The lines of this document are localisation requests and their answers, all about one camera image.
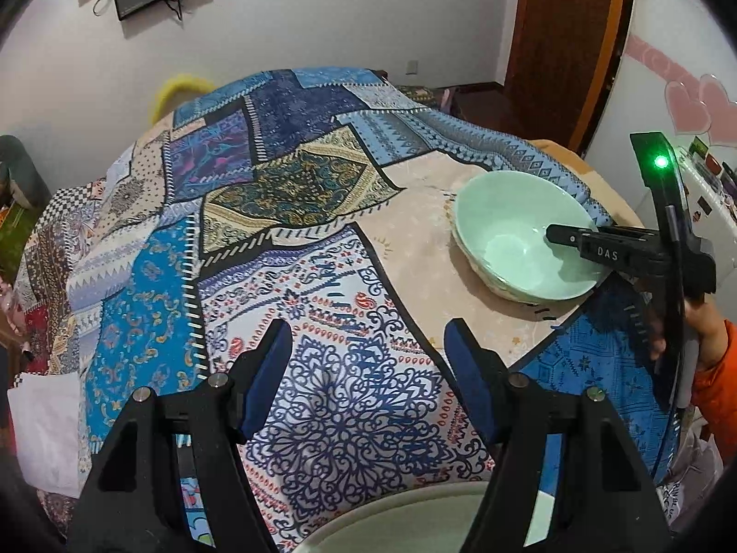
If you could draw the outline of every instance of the yellow fluffy object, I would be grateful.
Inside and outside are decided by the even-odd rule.
[[[181,106],[185,101],[209,94],[215,85],[206,79],[192,75],[177,75],[169,79],[158,90],[151,106],[151,124],[154,125]]]

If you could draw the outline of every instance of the patterned tablecloth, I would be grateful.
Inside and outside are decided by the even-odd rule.
[[[458,316],[550,388],[605,386],[651,465],[666,417],[640,362],[629,285],[612,277],[583,306],[514,304],[489,293],[452,240],[459,188],[496,169],[543,176],[599,225],[612,221],[526,141],[418,105],[357,68],[227,85],[158,123],[105,179],[58,192],[16,289],[35,370],[82,376],[80,479],[136,386],[189,389],[227,370],[274,318],[292,326],[294,351],[266,427],[241,454],[284,550],[368,500],[489,478],[443,358]],[[546,476],[555,466],[551,447]],[[207,540],[196,481],[183,492],[193,534]],[[70,502],[44,502],[68,517]]]

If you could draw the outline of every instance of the bowl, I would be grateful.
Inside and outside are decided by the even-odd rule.
[[[318,528],[294,553],[458,552],[487,486],[438,484],[375,500]],[[553,496],[538,491],[526,547],[548,536],[554,504]]]
[[[607,273],[576,248],[546,240],[551,224],[596,230],[584,207],[549,180],[513,170],[487,172],[458,192],[453,210],[458,245],[478,276],[505,299],[573,299]]]

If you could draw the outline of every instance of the red fabric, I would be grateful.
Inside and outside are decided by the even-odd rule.
[[[39,305],[26,312],[26,326],[28,329],[33,361],[23,369],[31,374],[45,375],[49,371],[50,351],[48,346],[49,310],[45,305]]]
[[[16,450],[16,431],[12,427],[12,415],[10,414],[10,409],[7,411],[7,435],[8,439],[10,439],[6,445],[7,449],[13,456],[16,456],[18,454]]]
[[[721,362],[697,372],[691,401],[699,406],[725,465],[737,453],[737,328],[725,321],[729,345]]]

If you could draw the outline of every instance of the screw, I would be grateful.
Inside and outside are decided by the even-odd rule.
[[[211,387],[220,388],[228,382],[228,375],[225,372],[215,372],[207,377],[207,384]]]
[[[515,388],[524,388],[530,384],[530,379],[522,372],[512,372],[507,380]]]
[[[134,401],[137,401],[138,403],[146,401],[149,397],[151,397],[151,389],[147,386],[139,386],[134,391]]]
[[[590,386],[586,389],[586,397],[591,399],[591,401],[604,401],[604,398],[607,397],[607,394],[603,392],[602,387],[599,386]]]

